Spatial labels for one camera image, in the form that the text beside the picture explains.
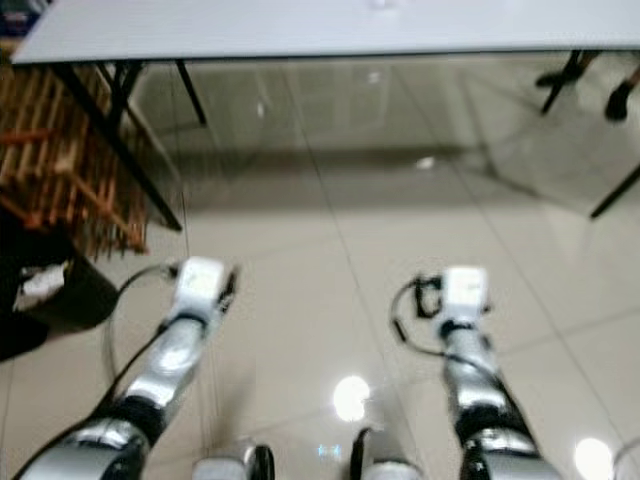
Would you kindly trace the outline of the white crumpled trash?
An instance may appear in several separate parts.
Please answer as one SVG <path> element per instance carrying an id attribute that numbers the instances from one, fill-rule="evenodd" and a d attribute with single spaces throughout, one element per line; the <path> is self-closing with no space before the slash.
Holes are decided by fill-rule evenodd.
<path id="1" fill-rule="evenodd" d="M 20 269 L 20 284 L 15 297 L 14 310 L 26 311 L 41 305 L 67 283 L 68 262 L 42 266 L 42 268 Z"/>

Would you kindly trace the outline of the black rubbish bin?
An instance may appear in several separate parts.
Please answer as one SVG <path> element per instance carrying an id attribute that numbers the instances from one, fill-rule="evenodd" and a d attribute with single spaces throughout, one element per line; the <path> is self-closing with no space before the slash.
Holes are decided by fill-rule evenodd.
<path id="1" fill-rule="evenodd" d="M 68 262 L 67 283 L 50 300 L 23 312 L 59 333 L 86 332 L 105 323 L 113 315 L 119 292 L 108 276 L 86 257 L 76 255 L 60 262 Z M 42 268 L 60 262 L 29 266 Z"/>

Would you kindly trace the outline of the silver right robot leg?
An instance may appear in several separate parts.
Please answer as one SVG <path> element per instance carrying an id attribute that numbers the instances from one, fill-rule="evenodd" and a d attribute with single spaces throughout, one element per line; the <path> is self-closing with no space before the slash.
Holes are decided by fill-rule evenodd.
<path id="1" fill-rule="evenodd" d="M 422 480 L 422 471 L 389 431 L 364 428 L 353 442 L 349 480 Z"/>

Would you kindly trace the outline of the silver robot leg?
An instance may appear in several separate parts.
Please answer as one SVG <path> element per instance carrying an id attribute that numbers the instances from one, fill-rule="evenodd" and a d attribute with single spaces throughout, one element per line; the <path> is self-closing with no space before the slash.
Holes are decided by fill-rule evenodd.
<path id="1" fill-rule="evenodd" d="M 422 480 L 422 471 L 389 431 L 364 428 L 353 442 L 349 480 Z"/>
<path id="2" fill-rule="evenodd" d="M 197 461 L 191 480 L 275 480 L 269 445 L 250 443 Z"/>

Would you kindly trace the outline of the black bag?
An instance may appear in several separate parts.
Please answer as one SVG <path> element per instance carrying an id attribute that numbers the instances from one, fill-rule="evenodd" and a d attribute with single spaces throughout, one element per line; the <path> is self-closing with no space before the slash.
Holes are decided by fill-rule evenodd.
<path id="1" fill-rule="evenodd" d="M 49 339 L 49 326 L 15 310 L 29 236 L 17 216 L 6 209 L 0 211 L 0 239 L 0 362 L 5 364 L 42 346 Z"/>

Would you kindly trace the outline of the black slanted table leg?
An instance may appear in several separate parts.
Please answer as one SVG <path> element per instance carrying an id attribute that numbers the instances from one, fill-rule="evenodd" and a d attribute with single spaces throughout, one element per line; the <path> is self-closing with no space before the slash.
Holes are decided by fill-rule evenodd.
<path id="1" fill-rule="evenodd" d="M 637 164 L 608 195 L 605 195 L 603 200 L 600 200 L 598 204 L 595 205 L 594 209 L 590 211 L 589 218 L 591 220 L 598 219 L 605 211 L 611 209 L 623 195 L 626 195 L 637 182 L 640 182 L 640 163 Z"/>

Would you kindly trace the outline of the black chair leg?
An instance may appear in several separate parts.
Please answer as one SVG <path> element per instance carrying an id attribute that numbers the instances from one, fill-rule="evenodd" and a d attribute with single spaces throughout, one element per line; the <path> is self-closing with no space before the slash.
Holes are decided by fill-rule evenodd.
<path id="1" fill-rule="evenodd" d="M 640 86 L 640 65 L 632 70 L 630 76 L 622 79 L 605 102 L 604 118 L 608 122 L 625 122 L 628 116 L 628 99 Z"/>
<path id="2" fill-rule="evenodd" d="M 538 88 L 549 88 L 550 92 L 541 105 L 540 114 L 547 115 L 552 110 L 554 102 L 558 99 L 562 88 L 567 84 L 579 81 L 585 70 L 588 69 L 591 61 L 598 58 L 600 50 L 573 50 L 570 52 L 570 58 L 558 70 L 550 70 L 548 73 L 541 74 L 535 79 L 535 86 Z"/>

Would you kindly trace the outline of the silver left robot leg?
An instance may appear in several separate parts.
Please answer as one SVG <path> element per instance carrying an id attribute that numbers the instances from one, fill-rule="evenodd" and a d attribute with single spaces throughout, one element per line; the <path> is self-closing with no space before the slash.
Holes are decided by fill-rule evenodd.
<path id="1" fill-rule="evenodd" d="M 250 443 L 197 461 L 191 480 L 275 480 L 269 445 Z"/>

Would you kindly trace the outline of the wooden slatted rack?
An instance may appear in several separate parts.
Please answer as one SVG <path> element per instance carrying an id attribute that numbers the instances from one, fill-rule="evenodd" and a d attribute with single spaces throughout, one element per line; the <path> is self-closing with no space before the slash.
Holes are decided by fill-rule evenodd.
<path id="1" fill-rule="evenodd" d="M 145 193 L 47 68 L 0 73 L 0 196 L 29 229 L 96 259 L 145 253 Z"/>

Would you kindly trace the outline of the short black table leg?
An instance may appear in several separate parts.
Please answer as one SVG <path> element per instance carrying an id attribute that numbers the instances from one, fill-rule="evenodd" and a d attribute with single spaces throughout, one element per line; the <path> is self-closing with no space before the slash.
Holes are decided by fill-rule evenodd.
<path id="1" fill-rule="evenodd" d="M 187 67 L 186 61 L 175 60 L 175 68 L 177 68 L 180 81 L 182 81 L 184 88 L 186 88 L 188 99 L 189 102 L 191 102 L 193 113 L 195 113 L 196 115 L 197 122 L 201 125 L 209 124 L 209 116 L 207 116 L 206 114 L 204 104 L 202 104 L 200 93 L 198 93 L 198 90 L 195 86 L 195 81 L 193 81 L 191 73 L 189 73 L 189 68 Z"/>

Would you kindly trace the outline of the long black table leg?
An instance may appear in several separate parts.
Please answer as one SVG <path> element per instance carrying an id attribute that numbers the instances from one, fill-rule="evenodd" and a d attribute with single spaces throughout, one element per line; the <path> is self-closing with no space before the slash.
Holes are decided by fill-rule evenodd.
<path id="1" fill-rule="evenodd" d="M 155 183 L 148 177 L 145 169 L 138 163 L 137 156 L 134 155 L 132 148 L 125 143 L 122 133 L 120 133 L 122 129 L 120 129 L 118 116 L 106 113 L 100 108 L 96 97 L 88 91 L 86 83 L 78 76 L 76 68 L 72 64 L 51 64 L 50 68 L 55 77 L 59 78 L 59 81 L 67 88 L 70 96 L 77 101 L 79 108 L 84 111 L 84 114 L 90 120 L 93 131 L 108 143 L 108 146 L 118 157 L 119 164 L 127 170 L 128 174 L 134 179 L 134 183 L 140 187 L 146 200 L 150 202 L 151 209 L 159 214 L 160 224 L 166 229 L 173 230 L 173 232 L 183 232 L 183 225 L 180 224 L 172 206 L 168 204 L 168 201 L 161 195 Z"/>

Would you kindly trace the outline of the blue box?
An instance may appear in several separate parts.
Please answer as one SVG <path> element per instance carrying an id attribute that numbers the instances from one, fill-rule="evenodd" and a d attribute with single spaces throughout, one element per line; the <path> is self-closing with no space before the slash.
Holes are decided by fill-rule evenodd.
<path id="1" fill-rule="evenodd" d="M 0 0 L 0 37 L 26 37 L 51 3 L 52 0 Z"/>

